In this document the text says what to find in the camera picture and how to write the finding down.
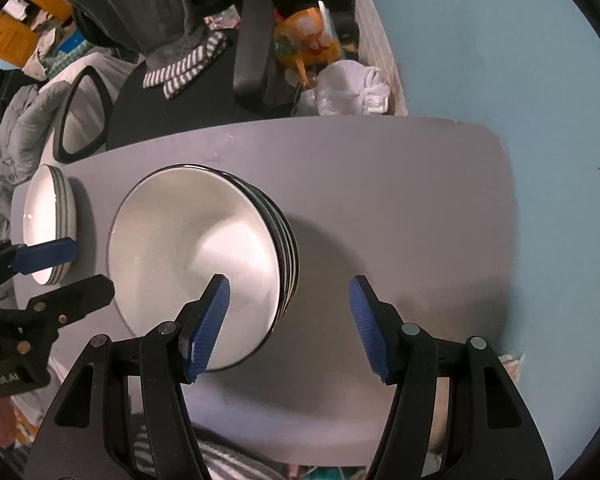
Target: white plate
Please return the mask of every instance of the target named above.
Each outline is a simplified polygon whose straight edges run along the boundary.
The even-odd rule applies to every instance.
[[[208,370],[247,357],[276,320],[281,273],[267,226],[234,184],[204,168],[165,168],[140,182],[116,214],[107,264],[136,336],[175,319],[215,273],[228,277],[231,301]]]
[[[59,182],[59,213],[61,218],[61,233],[59,234],[59,238],[69,237],[74,241],[77,241],[77,214],[75,210],[75,198],[74,192],[71,189],[71,184],[69,183],[69,179],[62,172],[60,168],[56,168],[54,166],[50,167],[51,171],[56,174]],[[54,282],[50,283],[50,285],[55,285],[59,283],[69,272],[69,267],[71,267],[71,262],[67,262],[62,264],[61,266],[56,267],[57,272],[54,277]]]
[[[37,245],[69,236],[76,237],[75,200],[68,179],[58,168],[42,165],[31,179],[24,203],[22,237],[27,245]],[[54,285],[69,269],[50,267],[32,274],[40,285]]]

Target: gray blanket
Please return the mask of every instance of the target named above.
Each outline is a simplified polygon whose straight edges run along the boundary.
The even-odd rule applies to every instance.
[[[10,237],[11,197],[40,163],[49,127],[69,90],[59,82],[38,94],[35,85],[18,90],[0,123],[0,240]],[[0,286],[0,308],[17,308],[13,283]]]

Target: bowl rim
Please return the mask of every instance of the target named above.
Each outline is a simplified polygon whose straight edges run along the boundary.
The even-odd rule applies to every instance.
[[[204,166],[202,164],[171,164],[170,166],[165,166],[163,168],[158,168],[158,170],[152,171],[151,173],[142,177],[142,179],[140,179],[138,182],[136,182],[136,184],[131,188],[131,190],[129,190],[129,192],[126,193],[125,197],[122,199],[122,202],[120,202],[120,205],[116,209],[116,214],[114,215],[113,220],[111,221],[111,226],[109,228],[109,234],[107,235],[107,253],[106,253],[106,258],[105,258],[106,268],[107,268],[107,277],[109,279],[111,279],[112,281],[114,281],[111,277],[111,266],[110,266],[111,239],[112,239],[112,234],[113,234],[114,228],[116,226],[116,222],[118,220],[118,216],[120,215],[120,211],[124,207],[126,201],[136,191],[136,189],[138,189],[145,181],[147,181],[151,177],[154,177],[155,175],[157,175],[159,173],[163,173],[165,171],[185,169],[185,168],[189,168],[190,170],[197,170],[197,171],[203,171],[205,173],[209,173],[209,174],[215,176],[216,178],[224,181],[232,188],[234,188],[234,190],[240,194],[240,196],[245,200],[245,202],[249,203],[255,209],[256,213],[258,214],[258,217],[260,218],[260,221],[262,222],[262,224],[264,226],[265,231],[269,234],[269,238],[274,247],[274,252],[276,253],[276,269],[278,271],[278,301],[276,303],[276,312],[275,312],[275,315],[273,316],[272,323],[270,324],[266,334],[262,337],[262,340],[260,341],[260,343],[253,350],[251,350],[247,355],[245,355],[241,359],[237,360],[235,363],[229,364],[227,366],[223,366],[223,367],[219,367],[219,368],[211,368],[211,369],[208,368],[206,370],[206,372],[221,372],[223,370],[229,370],[230,368],[234,368],[234,367],[240,365],[242,362],[244,362],[250,356],[257,353],[262,348],[264,343],[266,343],[266,341],[269,339],[273,330],[275,329],[276,325],[278,324],[278,322],[280,320],[280,317],[281,317],[280,309],[282,308],[283,293],[284,293],[284,287],[282,284],[282,275],[283,275],[282,270],[283,269],[280,268],[281,263],[280,263],[280,259],[278,258],[278,250],[276,248],[276,243],[273,240],[271,233],[269,232],[269,229],[267,227],[267,224],[264,221],[264,219],[262,218],[262,215],[258,211],[258,208],[255,206],[255,204],[230,179],[228,179],[227,177],[225,177],[222,174],[222,173],[227,173],[227,172],[224,172],[222,170],[215,170],[214,168],[210,168],[210,167]],[[111,303],[113,305],[115,305],[116,310],[118,311],[118,314],[120,315],[120,317],[122,319],[122,322],[125,324],[126,328],[129,330],[129,332],[132,334],[132,336],[138,337],[138,334],[136,334],[136,332],[129,326],[129,323],[126,322],[126,319],[122,314],[122,310],[120,309],[120,306],[119,306],[118,301],[115,296]]]

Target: striped cloth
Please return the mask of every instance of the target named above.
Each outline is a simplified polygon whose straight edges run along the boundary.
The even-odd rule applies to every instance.
[[[136,423],[139,424],[139,431],[133,444],[136,462],[134,469],[156,476],[146,426],[143,421],[139,422],[137,419],[133,421],[135,426]],[[205,440],[199,440],[198,446],[212,480],[285,480],[269,466],[226,446]],[[0,454],[11,468],[22,476],[30,451],[31,444],[16,443],[9,449],[0,449]]]
[[[144,76],[143,88],[162,85],[162,91],[167,99],[178,95],[187,87],[226,47],[224,32],[216,30],[211,33],[206,41],[181,59],[180,61],[165,66]]]
[[[228,447],[204,440],[198,441],[198,447],[212,480],[285,480],[270,467]],[[144,425],[134,442],[134,456],[138,471],[156,476]]]

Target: white plastic bag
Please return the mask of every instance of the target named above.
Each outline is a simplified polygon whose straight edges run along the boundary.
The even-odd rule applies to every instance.
[[[305,117],[319,115],[318,108],[315,107],[315,90],[308,89],[300,94],[300,98],[291,112],[293,117]]]
[[[315,103],[320,115],[384,114],[391,87],[380,69],[344,59],[318,74]]]

